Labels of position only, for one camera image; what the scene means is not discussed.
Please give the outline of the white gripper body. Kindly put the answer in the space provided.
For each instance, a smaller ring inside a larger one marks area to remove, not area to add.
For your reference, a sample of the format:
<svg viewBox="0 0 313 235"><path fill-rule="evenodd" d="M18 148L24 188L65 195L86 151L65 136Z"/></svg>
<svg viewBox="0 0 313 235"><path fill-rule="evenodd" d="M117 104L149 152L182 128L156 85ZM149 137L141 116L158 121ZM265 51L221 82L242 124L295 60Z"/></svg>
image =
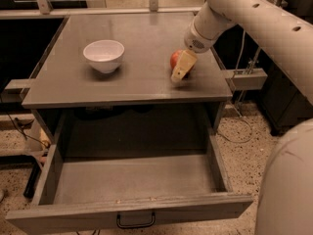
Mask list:
<svg viewBox="0 0 313 235"><path fill-rule="evenodd" d="M184 42L188 49L196 53L208 51L216 41L216 31L211 28L207 19L194 17L184 35Z"/></svg>

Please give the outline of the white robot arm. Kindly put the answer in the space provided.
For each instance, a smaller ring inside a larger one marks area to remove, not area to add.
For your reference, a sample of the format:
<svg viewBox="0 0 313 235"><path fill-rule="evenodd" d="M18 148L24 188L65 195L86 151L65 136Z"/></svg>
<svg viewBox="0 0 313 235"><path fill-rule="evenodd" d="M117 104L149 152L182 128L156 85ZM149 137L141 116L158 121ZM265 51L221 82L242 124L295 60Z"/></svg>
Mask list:
<svg viewBox="0 0 313 235"><path fill-rule="evenodd" d="M313 103L313 26L266 0L205 0L185 45L203 53L235 24ZM313 119L290 129L268 158L254 235L313 235Z"/></svg>

